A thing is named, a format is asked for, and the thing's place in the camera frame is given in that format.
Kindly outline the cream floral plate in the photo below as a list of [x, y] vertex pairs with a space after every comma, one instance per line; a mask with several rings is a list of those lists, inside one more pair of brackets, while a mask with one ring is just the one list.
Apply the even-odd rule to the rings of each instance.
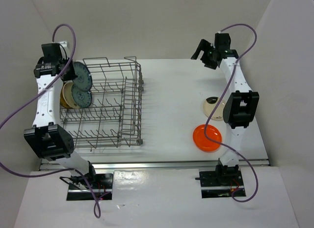
[[65, 83], [62, 88], [62, 96], [67, 105], [67, 108], [79, 109], [79, 106], [76, 104], [72, 97], [72, 87], [72, 82]]

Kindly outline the yellow patterned plate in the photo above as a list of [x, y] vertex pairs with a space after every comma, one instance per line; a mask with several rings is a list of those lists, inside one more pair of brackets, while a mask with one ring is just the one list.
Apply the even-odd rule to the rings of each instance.
[[66, 109], [70, 109], [70, 106], [66, 103], [64, 96], [63, 96], [63, 92], [61, 90], [60, 92], [60, 105]]

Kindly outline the blue floral plate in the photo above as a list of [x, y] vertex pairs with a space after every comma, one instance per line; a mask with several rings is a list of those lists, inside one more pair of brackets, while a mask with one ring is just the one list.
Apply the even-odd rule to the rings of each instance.
[[73, 80], [74, 86], [79, 90], [89, 91], [92, 87], [93, 80], [87, 66], [82, 62], [76, 61], [73, 63], [73, 68], [76, 75], [76, 78]]
[[80, 108], [89, 108], [92, 104], [91, 91], [83, 91], [77, 88], [75, 85], [71, 87], [71, 95], [76, 105]]

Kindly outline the cream plate with black patch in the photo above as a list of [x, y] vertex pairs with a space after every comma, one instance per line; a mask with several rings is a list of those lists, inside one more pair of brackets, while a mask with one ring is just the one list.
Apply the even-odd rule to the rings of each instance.
[[[204, 114], [209, 117], [214, 110], [215, 106], [217, 105], [217, 102], [219, 101], [219, 97], [208, 97], [204, 102], [203, 102], [203, 112]], [[223, 110], [225, 107], [226, 102], [222, 100], [213, 113], [211, 119], [216, 120], [216, 121], [222, 121], [223, 120]]]

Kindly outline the orange plate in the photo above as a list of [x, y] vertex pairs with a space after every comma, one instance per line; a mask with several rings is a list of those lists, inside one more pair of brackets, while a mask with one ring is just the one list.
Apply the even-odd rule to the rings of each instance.
[[204, 152], [216, 151], [222, 142], [220, 131], [212, 125], [208, 125], [206, 129], [204, 124], [197, 126], [193, 131], [192, 138], [197, 148]]

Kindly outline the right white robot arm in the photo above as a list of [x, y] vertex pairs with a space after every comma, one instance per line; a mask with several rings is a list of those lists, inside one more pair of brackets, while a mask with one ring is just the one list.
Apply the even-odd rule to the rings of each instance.
[[207, 68], [220, 68], [227, 81], [225, 92], [230, 93], [222, 114], [227, 124], [222, 144], [226, 151], [219, 157], [214, 174], [219, 185], [227, 186], [238, 176], [240, 145], [246, 128], [254, 119], [260, 97], [249, 87], [237, 51], [231, 49], [228, 33], [216, 33], [213, 43], [202, 39], [192, 56], [192, 59], [197, 58]]

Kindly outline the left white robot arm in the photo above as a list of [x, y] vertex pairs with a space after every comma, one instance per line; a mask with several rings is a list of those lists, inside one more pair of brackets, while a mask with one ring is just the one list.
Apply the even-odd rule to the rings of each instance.
[[64, 81], [75, 78], [73, 63], [69, 61], [68, 42], [42, 46], [34, 76], [37, 82], [37, 109], [32, 127], [24, 131], [24, 138], [40, 159], [72, 169], [71, 181], [93, 188], [98, 181], [93, 165], [75, 152], [72, 135], [60, 121], [60, 95]]

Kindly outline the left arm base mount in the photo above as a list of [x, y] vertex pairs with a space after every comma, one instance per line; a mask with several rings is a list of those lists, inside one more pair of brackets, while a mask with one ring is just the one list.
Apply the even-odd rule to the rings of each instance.
[[[73, 178], [65, 176], [60, 176], [59, 179], [68, 185], [67, 201], [93, 200], [84, 181], [74, 182]], [[113, 173], [96, 174], [96, 180], [90, 184], [97, 199], [112, 200], [113, 179]]]

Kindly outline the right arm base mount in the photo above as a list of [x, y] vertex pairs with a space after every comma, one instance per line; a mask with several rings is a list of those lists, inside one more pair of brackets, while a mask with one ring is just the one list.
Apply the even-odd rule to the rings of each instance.
[[201, 196], [209, 198], [229, 198], [235, 192], [235, 197], [245, 197], [246, 192], [241, 171], [236, 175], [225, 178], [218, 178], [216, 171], [199, 171], [195, 178], [200, 183]]

